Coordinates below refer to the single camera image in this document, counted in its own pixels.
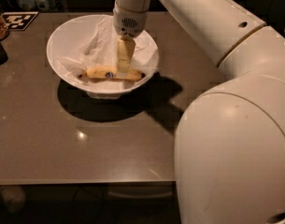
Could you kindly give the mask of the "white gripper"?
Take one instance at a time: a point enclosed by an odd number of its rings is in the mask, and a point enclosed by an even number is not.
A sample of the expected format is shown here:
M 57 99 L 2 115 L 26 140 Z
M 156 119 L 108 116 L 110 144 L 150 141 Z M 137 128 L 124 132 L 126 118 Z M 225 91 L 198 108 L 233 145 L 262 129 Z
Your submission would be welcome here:
M 117 76 L 126 77 L 135 51 L 135 41 L 145 28 L 149 10 L 131 4 L 115 4 L 113 8 L 113 25 L 121 37 L 117 42 Z

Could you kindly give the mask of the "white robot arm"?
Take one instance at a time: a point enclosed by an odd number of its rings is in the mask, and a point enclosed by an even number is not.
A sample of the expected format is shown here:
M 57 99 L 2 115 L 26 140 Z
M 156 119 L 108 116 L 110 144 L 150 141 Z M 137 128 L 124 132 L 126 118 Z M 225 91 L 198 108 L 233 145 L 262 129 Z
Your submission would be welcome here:
M 233 0 L 159 0 L 223 72 L 175 134 L 182 224 L 285 224 L 285 38 Z M 115 0 L 121 34 L 150 0 Z

